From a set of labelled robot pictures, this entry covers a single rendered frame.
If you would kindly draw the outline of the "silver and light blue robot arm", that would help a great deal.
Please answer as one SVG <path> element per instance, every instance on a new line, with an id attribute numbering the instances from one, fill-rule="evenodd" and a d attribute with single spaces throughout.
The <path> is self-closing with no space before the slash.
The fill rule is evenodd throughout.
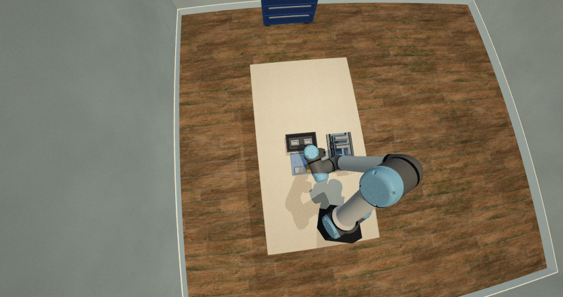
<path id="1" fill-rule="evenodd" d="M 323 216 L 323 225 L 334 239 L 355 232 L 374 209 L 395 204 L 423 179 L 420 162 L 405 154 L 384 157 L 337 154 L 322 161 L 314 145 L 306 146 L 303 153 L 316 182 L 327 180 L 328 174 L 337 169 L 363 173 L 359 190 L 345 204 Z"/>

